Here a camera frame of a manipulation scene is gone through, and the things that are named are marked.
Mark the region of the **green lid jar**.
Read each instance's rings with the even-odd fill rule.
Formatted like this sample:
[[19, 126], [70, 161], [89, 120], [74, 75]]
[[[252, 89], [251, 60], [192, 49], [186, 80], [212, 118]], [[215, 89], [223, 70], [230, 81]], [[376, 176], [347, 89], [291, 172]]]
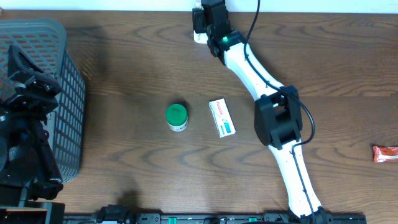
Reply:
[[165, 118], [169, 128], [175, 132], [183, 131], [188, 125], [188, 113], [181, 104], [170, 105], [165, 112]]

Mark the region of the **white medicine box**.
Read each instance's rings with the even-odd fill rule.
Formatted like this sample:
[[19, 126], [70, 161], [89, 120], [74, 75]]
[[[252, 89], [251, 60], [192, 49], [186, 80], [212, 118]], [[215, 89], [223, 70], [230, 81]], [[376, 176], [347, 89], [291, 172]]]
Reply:
[[223, 138], [235, 134], [236, 128], [234, 127], [225, 99], [221, 98], [210, 101], [209, 107], [212, 112], [219, 137]]

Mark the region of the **orange snack bar wrapper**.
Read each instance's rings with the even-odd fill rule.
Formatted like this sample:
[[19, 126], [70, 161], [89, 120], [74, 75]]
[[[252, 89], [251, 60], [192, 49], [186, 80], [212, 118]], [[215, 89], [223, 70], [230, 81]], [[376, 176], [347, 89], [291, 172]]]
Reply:
[[397, 147], [373, 146], [374, 162], [392, 162], [398, 158]]

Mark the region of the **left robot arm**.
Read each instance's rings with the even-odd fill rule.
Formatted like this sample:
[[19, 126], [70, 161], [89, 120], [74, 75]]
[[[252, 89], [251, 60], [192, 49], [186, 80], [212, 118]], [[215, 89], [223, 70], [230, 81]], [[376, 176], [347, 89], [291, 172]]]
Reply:
[[16, 45], [7, 77], [18, 85], [1, 102], [1, 223], [63, 223], [65, 206], [53, 202], [63, 179], [44, 129], [62, 87]]

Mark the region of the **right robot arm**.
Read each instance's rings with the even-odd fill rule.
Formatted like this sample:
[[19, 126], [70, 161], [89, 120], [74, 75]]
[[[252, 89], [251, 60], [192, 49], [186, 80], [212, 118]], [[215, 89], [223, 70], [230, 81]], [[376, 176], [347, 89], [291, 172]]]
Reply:
[[231, 27], [224, 0], [200, 0], [192, 10], [193, 31], [207, 37], [211, 54], [234, 72], [254, 99], [254, 129], [272, 152], [287, 190], [289, 209], [299, 223], [328, 223], [328, 217], [310, 181], [302, 155], [302, 113], [311, 132], [313, 116], [301, 102], [298, 90], [277, 81], [258, 61], [249, 45], [251, 34]]

